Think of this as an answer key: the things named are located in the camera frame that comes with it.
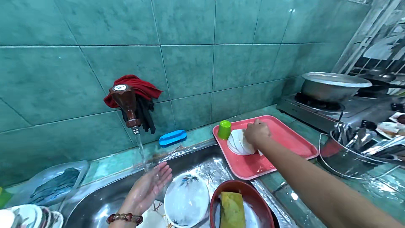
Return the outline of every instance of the wrist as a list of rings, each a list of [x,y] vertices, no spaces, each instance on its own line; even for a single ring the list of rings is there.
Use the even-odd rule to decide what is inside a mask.
[[[139,205],[124,201],[117,213],[132,213],[133,215],[142,215],[144,211]]]
[[[269,140],[272,140],[270,136],[265,136],[265,135],[260,135],[255,137],[255,140],[253,142],[253,146],[257,149],[260,149],[260,147],[263,145],[264,142],[268,142]]]

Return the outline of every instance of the sink basin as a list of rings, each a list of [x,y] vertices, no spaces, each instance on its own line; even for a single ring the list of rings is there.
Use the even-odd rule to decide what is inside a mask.
[[[206,183],[211,199],[215,189],[222,182],[233,179],[240,180],[229,169],[221,148],[218,145],[213,145],[214,143],[215,141],[185,151],[174,152],[160,161],[167,161],[168,165],[172,168],[173,178],[189,171],[196,172]],[[104,180],[83,186],[76,196],[64,202],[61,206],[60,211],[66,221],[64,227],[108,227],[106,223],[107,217],[118,211],[134,182],[144,174],[144,171],[140,169],[132,169],[131,172],[130,174],[126,174],[125,172],[120,174],[124,177],[111,176]],[[260,182],[244,182],[253,185],[256,189],[262,188]],[[166,189],[163,189],[162,193],[157,197],[157,200],[161,202],[164,201],[164,192],[166,192]],[[259,192],[264,196],[265,200],[267,194],[270,194],[263,191]],[[267,199],[266,202],[270,208],[275,211],[273,215],[275,223],[278,224],[278,220],[285,219],[285,217],[280,216],[279,210],[283,210],[281,207],[270,205],[269,199]],[[206,218],[195,227],[209,227],[208,214]]]

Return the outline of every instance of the stove burner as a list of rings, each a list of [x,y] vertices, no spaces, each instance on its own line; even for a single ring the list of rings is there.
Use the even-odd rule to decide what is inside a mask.
[[[324,102],[324,101],[319,101],[314,98],[311,98],[303,93],[298,92],[295,95],[295,100],[303,105],[307,105],[309,107],[312,107],[314,109],[318,109],[321,111],[329,111],[329,112],[342,112],[345,110],[345,107],[338,103],[338,102]]]

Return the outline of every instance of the hand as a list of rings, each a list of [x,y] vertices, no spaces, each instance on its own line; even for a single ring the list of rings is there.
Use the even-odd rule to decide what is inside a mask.
[[[248,124],[243,134],[247,142],[252,144],[254,148],[258,147],[257,144],[260,140],[267,140],[271,136],[267,124],[259,119],[255,119],[253,124]]]
[[[166,164],[160,163],[135,182],[118,213],[142,215],[152,205],[157,194],[172,178],[172,169]]]

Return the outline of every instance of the teal countertop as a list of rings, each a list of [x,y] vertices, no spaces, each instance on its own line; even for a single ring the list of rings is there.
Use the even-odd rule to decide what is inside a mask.
[[[239,116],[229,118],[231,122],[263,116],[272,115],[288,125],[291,129],[303,136],[313,145],[318,147],[319,136],[318,130],[281,113],[275,108],[275,105],[265,107],[252,112],[244,113]],[[213,123],[187,132],[187,140],[179,144],[160,148],[157,141],[144,145],[147,159],[161,156],[174,151],[177,148],[189,147],[199,142],[213,138],[212,128],[218,125]],[[134,161],[140,161],[138,148],[132,148],[120,153],[116,153],[91,162],[90,169],[86,175],[83,184],[87,184],[100,178],[113,175],[122,170],[129,169],[133,166]],[[323,167],[317,159],[312,159],[316,166]],[[377,167],[374,170],[364,174],[365,178],[377,176],[385,167]],[[307,208],[307,206],[294,193],[291,187],[286,183],[279,172],[272,172],[259,179],[266,185],[269,191],[282,203],[288,213],[293,217],[296,223],[301,227],[325,227],[322,222]],[[405,170],[398,168],[382,178],[360,181],[354,179],[342,179],[345,184],[352,189],[361,193],[369,199],[375,206],[381,208],[386,213],[392,215],[395,219],[405,224]]]

